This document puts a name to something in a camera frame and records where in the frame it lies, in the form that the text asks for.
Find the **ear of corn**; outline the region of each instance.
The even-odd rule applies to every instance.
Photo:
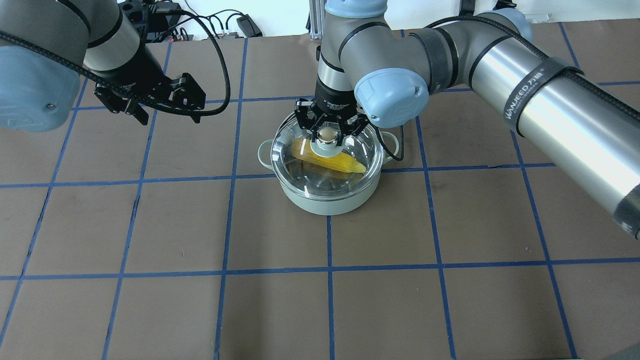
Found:
[[[311,150],[311,140],[307,138],[295,139],[291,145],[291,154],[296,159],[340,172],[354,172],[359,174],[367,172],[367,168],[363,164],[344,152],[332,158],[323,158],[322,156],[316,155],[313,150]]]

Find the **light blue cap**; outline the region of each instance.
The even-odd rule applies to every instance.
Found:
[[[387,10],[387,0],[327,0],[326,12],[349,19],[380,16]]]
[[[427,83],[417,73],[400,68],[365,75],[354,89],[369,121],[378,127],[396,127],[415,118],[429,102]]]
[[[0,47],[0,127],[48,131],[67,121],[79,76],[20,46]]]
[[[527,19],[524,17],[524,14],[519,12],[514,8],[504,8],[498,10],[492,10],[490,12],[479,13],[478,15],[482,15],[484,13],[496,13],[504,16],[509,19],[518,29],[518,32],[522,37],[527,39],[529,42],[533,41],[533,29],[531,28],[531,24],[527,22]]]

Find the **power adapter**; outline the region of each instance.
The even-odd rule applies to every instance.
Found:
[[[253,21],[253,19],[245,14],[237,18],[238,26],[240,30],[244,33],[244,35],[248,38],[255,38],[262,36],[262,30],[258,28],[258,25]]]

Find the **white wall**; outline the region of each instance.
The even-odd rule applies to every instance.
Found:
[[[174,1],[187,9],[184,0]],[[235,0],[226,2],[227,5],[213,0],[187,1],[200,15],[209,15],[229,6],[248,13],[264,36],[307,32],[308,0]],[[640,0],[515,0],[515,3],[518,4],[518,10],[525,14],[549,13],[550,20],[554,22],[640,17]],[[476,12],[491,10],[494,5],[495,0],[476,0]],[[459,0],[388,0],[385,17],[392,29],[415,29],[443,17],[457,15],[459,8]],[[231,13],[221,14],[222,21]],[[205,37],[193,21],[185,24],[184,28],[189,34],[195,34],[196,39]],[[239,31],[234,19],[229,21],[229,28]]]

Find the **glass lid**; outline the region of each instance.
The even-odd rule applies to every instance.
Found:
[[[337,124],[323,126],[339,131]],[[340,148],[319,151],[319,145],[329,145],[320,140],[312,143],[311,133],[300,129],[296,118],[290,116],[273,141],[271,162],[278,178],[294,193],[313,200],[345,199],[376,179],[384,156],[371,125],[358,136],[345,137],[342,143],[341,152]]]

